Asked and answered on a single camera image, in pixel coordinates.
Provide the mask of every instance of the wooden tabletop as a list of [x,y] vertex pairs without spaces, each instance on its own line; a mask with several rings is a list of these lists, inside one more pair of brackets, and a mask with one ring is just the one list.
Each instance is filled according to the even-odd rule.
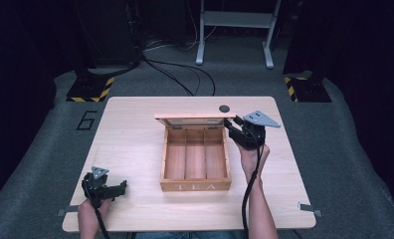
[[[109,170],[107,186],[127,180],[125,195],[109,209],[104,223],[108,231],[243,229],[241,204],[247,183],[230,138],[230,190],[162,192],[159,183],[165,127],[154,115],[217,114],[222,105],[241,118],[261,111],[282,125],[266,127],[271,154],[262,178],[268,204],[278,229],[313,227],[314,215],[298,207],[310,203],[278,106],[270,97],[110,98],[70,204],[86,199],[81,182],[96,166]],[[67,213],[63,228],[79,231],[77,212]]]

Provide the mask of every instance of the table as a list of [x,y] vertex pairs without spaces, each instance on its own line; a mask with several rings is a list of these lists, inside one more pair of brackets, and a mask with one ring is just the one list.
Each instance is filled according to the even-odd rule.
[[[107,186],[127,180],[105,222],[108,231],[197,231],[243,229],[241,204],[247,187],[240,155],[228,138],[232,183],[228,191],[162,192],[159,177],[164,125],[154,114],[213,114],[226,105],[240,117],[259,110],[282,127],[266,127],[271,155],[263,171],[266,197],[278,229],[311,228],[312,212],[287,132],[271,97],[115,97],[107,101],[71,205],[85,200],[81,181],[92,166],[109,169]],[[63,228],[79,230],[77,212]]]
[[206,11],[204,9],[204,0],[200,2],[200,41],[197,50],[196,64],[203,64],[204,46],[205,46],[205,26],[223,26],[223,27],[247,27],[247,28],[267,28],[269,29],[266,41],[262,43],[263,52],[265,53],[266,67],[272,69],[274,62],[272,60],[271,42],[275,25],[278,18],[279,9],[282,0],[276,0],[275,10],[273,13],[244,13],[244,12],[224,12],[224,11]]

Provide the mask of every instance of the white metal stand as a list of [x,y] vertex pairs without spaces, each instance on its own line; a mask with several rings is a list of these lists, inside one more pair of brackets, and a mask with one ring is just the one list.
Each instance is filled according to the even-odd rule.
[[275,25],[278,18],[279,8],[282,0],[277,0],[273,13],[241,13],[241,12],[217,12],[205,11],[204,0],[201,0],[200,7],[200,42],[197,51],[196,64],[203,64],[204,57],[204,27],[223,26],[223,27],[248,27],[248,28],[267,28],[270,29],[268,37],[263,42],[262,47],[265,53],[266,66],[268,69],[274,67],[271,54],[271,41]]

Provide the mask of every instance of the jeans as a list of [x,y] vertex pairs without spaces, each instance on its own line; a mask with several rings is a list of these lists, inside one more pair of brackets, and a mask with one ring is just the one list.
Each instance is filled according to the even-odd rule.
[[139,232],[135,239],[243,239],[244,231]]

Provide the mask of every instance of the wooden box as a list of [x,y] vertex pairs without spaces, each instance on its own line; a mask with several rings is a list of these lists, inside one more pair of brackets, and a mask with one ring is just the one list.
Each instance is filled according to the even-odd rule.
[[223,120],[234,114],[155,115],[165,125],[162,191],[229,190],[230,163]]

